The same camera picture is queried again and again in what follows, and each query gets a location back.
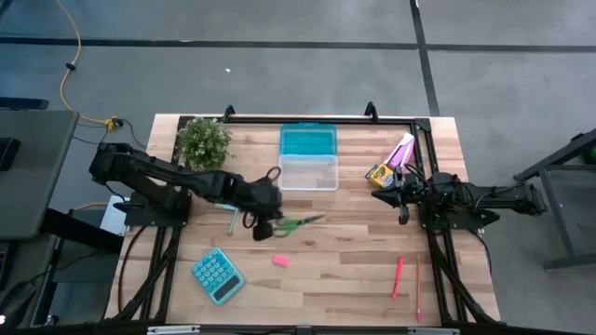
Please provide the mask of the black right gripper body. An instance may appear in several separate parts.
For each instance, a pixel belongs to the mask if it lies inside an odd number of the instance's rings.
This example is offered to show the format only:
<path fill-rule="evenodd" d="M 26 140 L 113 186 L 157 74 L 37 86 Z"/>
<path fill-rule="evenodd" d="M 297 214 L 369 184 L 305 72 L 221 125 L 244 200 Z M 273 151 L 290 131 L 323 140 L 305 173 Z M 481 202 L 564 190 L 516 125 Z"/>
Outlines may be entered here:
<path fill-rule="evenodd" d="M 440 205 L 440 195 L 435 185 L 416 167 L 406 166 L 405 172 L 398 167 L 394 171 L 394 182 L 397 189 L 394 208 L 414 203 L 428 203 L 432 207 Z"/>

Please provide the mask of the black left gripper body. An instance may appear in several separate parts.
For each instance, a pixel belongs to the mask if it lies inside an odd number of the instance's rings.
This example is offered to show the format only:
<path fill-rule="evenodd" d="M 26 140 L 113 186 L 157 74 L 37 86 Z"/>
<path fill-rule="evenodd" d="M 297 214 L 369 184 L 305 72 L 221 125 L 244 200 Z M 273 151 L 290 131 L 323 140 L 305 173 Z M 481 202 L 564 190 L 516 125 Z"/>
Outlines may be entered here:
<path fill-rule="evenodd" d="M 246 183 L 241 208 L 257 220 L 269 221 L 283 217 L 282 193 L 271 179 Z"/>

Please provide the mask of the yellow green crayon box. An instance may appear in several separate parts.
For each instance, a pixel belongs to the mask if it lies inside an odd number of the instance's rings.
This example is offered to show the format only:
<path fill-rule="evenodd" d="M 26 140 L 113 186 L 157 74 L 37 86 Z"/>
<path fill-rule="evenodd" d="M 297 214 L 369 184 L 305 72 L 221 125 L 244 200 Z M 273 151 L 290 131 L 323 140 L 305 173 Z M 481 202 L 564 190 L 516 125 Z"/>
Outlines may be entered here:
<path fill-rule="evenodd" d="M 384 164 L 373 165 L 365 179 L 378 188 L 385 188 L 394 183 L 394 170 Z"/>

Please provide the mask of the green scissors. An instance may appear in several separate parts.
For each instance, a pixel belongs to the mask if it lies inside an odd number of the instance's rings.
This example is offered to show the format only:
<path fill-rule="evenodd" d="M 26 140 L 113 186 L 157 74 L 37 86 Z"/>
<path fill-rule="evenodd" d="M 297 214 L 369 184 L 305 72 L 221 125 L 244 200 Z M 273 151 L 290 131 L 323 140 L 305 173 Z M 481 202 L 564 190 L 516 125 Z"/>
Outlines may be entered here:
<path fill-rule="evenodd" d="M 303 219 L 281 219 L 274 226 L 273 236 L 277 238 L 287 237 L 299 227 L 322 218 L 324 218 L 324 215 L 315 215 Z"/>

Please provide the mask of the red pen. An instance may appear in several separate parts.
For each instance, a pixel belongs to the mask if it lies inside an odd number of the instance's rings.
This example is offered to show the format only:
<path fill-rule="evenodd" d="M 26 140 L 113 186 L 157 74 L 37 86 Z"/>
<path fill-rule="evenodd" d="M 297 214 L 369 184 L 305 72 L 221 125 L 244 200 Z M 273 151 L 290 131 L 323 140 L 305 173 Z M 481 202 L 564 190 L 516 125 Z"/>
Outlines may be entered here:
<path fill-rule="evenodd" d="M 394 278 L 394 284 L 393 284 L 393 288 L 392 288 L 392 292 L 391 292 L 391 299 L 393 301 L 395 301 L 398 297 L 398 293 L 399 293 L 399 287 L 400 287 L 400 280 L 401 280 L 401 275 L 402 275 L 402 271 L 403 271 L 403 266 L 404 266 L 404 257 L 403 256 L 399 256 L 398 260 L 397 260 L 397 267 L 396 267 L 396 273 L 395 273 L 395 278 Z"/>

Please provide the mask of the orange pencil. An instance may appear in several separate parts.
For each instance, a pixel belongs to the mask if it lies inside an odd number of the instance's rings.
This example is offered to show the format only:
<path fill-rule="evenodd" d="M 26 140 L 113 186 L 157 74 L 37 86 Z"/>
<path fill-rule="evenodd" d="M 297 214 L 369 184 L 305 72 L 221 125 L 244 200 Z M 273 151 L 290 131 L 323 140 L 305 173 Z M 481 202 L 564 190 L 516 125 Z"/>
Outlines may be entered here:
<path fill-rule="evenodd" d="M 416 256 L 416 322 L 422 319 L 421 300 L 422 300 L 422 265 L 421 256 Z"/>

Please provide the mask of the clear pencil case teal lid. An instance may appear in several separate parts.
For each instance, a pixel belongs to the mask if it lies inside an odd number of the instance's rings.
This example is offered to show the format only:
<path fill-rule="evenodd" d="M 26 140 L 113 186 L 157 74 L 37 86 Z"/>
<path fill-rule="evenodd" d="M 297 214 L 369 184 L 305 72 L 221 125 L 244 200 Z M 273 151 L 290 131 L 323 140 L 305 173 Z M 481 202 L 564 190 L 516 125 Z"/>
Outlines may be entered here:
<path fill-rule="evenodd" d="M 278 148 L 278 185 L 282 190 L 333 192 L 339 188 L 334 125 L 282 125 Z"/>

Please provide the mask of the green potted plant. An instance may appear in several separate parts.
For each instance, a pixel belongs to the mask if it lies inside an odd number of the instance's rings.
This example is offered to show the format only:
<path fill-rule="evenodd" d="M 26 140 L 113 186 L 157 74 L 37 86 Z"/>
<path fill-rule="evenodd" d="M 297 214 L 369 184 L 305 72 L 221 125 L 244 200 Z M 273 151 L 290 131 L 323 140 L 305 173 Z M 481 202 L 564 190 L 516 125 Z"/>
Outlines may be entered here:
<path fill-rule="evenodd" d="M 228 157 L 231 131 L 216 118 L 195 117 L 178 131 L 177 157 L 193 171 L 219 169 Z"/>

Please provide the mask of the teal calculator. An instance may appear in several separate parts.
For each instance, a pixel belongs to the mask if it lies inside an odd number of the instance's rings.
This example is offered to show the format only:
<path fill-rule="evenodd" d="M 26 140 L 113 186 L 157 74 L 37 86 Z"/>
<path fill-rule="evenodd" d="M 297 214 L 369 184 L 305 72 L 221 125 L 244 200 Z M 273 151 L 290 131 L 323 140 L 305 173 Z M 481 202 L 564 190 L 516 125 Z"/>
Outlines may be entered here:
<path fill-rule="evenodd" d="M 211 249 L 195 262 L 191 274 L 216 305 L 228 302 L 245 283 L 243 275 L 220 248 Z"/>

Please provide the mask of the black metal table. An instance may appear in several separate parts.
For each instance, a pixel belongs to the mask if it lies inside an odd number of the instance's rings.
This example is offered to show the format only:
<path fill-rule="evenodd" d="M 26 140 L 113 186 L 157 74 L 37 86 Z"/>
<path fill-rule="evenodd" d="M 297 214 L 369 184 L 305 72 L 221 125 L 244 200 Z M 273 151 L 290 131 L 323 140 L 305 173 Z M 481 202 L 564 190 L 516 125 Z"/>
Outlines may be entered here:
<path fill-rule="evenodd" d="M 596 265 L 582 234 L 596 228 L 596 165 L 571 165 L 570 160 L 596 148 L 596 128 L 573 137 L 568 144 L 514 176 L 515 181 L 538 177 L 550 204 L 566 256 L 544 264 L 547 271 Z"/>

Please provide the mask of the grey desk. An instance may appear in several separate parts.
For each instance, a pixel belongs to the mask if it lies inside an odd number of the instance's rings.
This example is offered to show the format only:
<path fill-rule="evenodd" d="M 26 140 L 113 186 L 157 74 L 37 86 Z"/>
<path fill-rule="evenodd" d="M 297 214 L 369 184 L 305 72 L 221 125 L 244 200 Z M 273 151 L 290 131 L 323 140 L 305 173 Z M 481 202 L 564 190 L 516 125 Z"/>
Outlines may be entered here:
<path fill-rule="evenodd" d="M 38 234 L 79 113 L 0 111 L 0 138 L 20 141 L 12 167 L 0 171 L 0 240 Z"/>

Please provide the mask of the black flat bar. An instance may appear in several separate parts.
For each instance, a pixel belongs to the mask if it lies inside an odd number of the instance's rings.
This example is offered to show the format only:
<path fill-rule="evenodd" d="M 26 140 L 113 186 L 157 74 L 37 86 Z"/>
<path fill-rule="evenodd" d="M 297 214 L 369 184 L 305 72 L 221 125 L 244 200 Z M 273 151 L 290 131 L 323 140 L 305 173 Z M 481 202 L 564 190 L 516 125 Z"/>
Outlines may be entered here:
<path fill-rule="evenodd" d="M 48 100 L 0 97 L 0 108 L 10 110 L 46 110 Z"/>

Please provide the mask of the black device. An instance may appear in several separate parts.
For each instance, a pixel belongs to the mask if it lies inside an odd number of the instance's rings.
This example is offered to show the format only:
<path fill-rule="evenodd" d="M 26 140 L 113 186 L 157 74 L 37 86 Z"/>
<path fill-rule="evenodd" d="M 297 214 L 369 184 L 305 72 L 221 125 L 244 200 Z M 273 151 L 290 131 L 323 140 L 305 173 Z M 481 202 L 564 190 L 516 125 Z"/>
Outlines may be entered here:
<path fill-rule="evenodd" d="M 0 138 L 0 171 L 11 169 L 20 145 L 16 138 Z"/>

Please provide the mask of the black aluminium table frame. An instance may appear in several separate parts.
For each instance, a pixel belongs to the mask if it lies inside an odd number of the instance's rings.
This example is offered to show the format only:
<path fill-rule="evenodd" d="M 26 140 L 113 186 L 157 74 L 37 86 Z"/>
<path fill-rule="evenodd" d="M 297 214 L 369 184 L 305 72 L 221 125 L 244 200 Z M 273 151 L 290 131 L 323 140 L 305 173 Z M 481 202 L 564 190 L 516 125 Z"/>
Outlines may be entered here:
<path fill-rule="evenodd" d="M 471 313 L 444 276 L 434 276 L 428 234 L 416 217 L 405 225 L 398 212 L 372 197 L 364 176 L 406 132 L 416 138 L 413 161 L 423 173 L 467 176 L 455 121 L 451 117 L 363 115 L 319 116 L 337 130 L 339 188 L 333 192 L 288 191 L 290 217 L 324 215 L 286 238 L 256 242 L 237 225 L 227 235 L 230 215 L 200 199 L 181 229 L 149 227 L 126 235 L 108 302 L 108 315 L 133 298 L 155 259 L 177 237 L 173 263 L 157 279 L 137 320 L 159 326 L 199 325 L 199 335 L 229 331 L 245 335 L 324 335 L 411 327 L 435 327 L 445 318 L 470 320 Z M 192 265 L 220 248 L 244 277 L 244 286 L 225 304 L 214 304 L 191 274 Z M 288 267 L 272 262 L 290 260 Z M 416 256 L 422 265 L 422 319 L 416 322 Z M 398 297 L 391 292 L 399 256 L 404 257 Z"/>

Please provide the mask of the silver bracket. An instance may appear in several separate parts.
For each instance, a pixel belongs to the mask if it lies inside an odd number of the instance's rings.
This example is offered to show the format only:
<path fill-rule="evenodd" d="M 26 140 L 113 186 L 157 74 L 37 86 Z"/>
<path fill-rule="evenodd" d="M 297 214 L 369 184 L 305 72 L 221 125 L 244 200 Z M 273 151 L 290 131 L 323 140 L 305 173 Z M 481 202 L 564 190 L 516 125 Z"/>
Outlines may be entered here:
<path fill-rule="evenodd" d="M 407 328 L 408 335 L 460 335 L 456 328 L 411 327 Z"/>
<path fill-rule="evenodd" d="M 146 335 L 197 335 L 199 333 L 199 325 L 149 327 L 146 331 Z"/>

